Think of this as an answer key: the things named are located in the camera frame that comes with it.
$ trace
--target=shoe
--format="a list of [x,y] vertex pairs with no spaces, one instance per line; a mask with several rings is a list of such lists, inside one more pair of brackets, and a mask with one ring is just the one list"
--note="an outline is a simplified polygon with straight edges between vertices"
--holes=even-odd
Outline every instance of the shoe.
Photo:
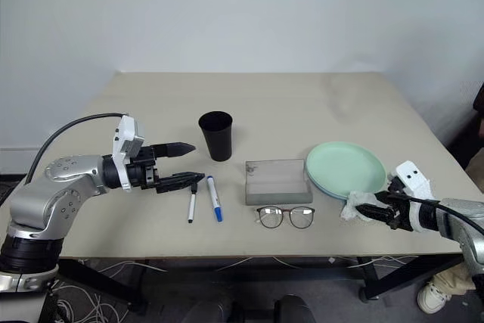
[[426,314],[433,314],[442,309],[451,298],[452,295],[443,293],[430,282],[418,292],[417,304]]

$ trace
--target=white cloth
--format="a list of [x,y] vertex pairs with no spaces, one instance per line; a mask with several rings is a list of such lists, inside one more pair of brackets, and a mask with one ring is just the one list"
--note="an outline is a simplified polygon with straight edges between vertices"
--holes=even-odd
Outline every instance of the white cloth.
[[380,202],[372,193],[353,191],[349,192],[346,205],[344,206],[343,211],[341,211],[341,218],[348,221],[350,219],[354,219],[355,217],[359,217],[363,221],[374,221],[373,219],[363,216],[360,212],[358,212],[355,207],[361,204],[373,204],[377,207],[383,208],[388,207],[386,204]]

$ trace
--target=white marker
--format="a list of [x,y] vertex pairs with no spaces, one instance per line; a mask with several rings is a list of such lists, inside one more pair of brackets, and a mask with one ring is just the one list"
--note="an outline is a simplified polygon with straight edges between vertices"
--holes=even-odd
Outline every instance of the white marker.
[[190,206],[188,207],[188,223],[192,223],[195,217],[195,197],[197,196],[197,183],[191,185]]
[[212,198],[213,212],[215,213],[215,217],[217,218],[218,222],[222,222],[222,207],[220,206],[219,197],[217,196],[217,190],[215,189],[215,182],[213,181],[213,177],[211,175],[206,177],[206,183],[209,186],[210,197]]

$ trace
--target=blue cap marker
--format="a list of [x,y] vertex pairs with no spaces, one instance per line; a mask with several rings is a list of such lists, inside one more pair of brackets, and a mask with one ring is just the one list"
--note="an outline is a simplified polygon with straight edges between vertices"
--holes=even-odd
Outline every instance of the blue cap marker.
[[222,207],[220,206],[219,197],[217,196],[217,190],[215,189],[215,182],[213,177],[209,175],[206,177],[206,183],[209,186],[210,197],[212,198],[213,212],[218,222],[222,222]]

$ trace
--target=light green plate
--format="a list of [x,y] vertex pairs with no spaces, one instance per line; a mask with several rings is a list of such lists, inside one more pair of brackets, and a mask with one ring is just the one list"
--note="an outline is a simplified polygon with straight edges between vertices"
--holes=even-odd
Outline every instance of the light green plate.
[[351,191],[375,193],[386,183],[385,168],[373,153],[343,141],[312,149],[306,158],[306,171],[324,193],[344,200]]

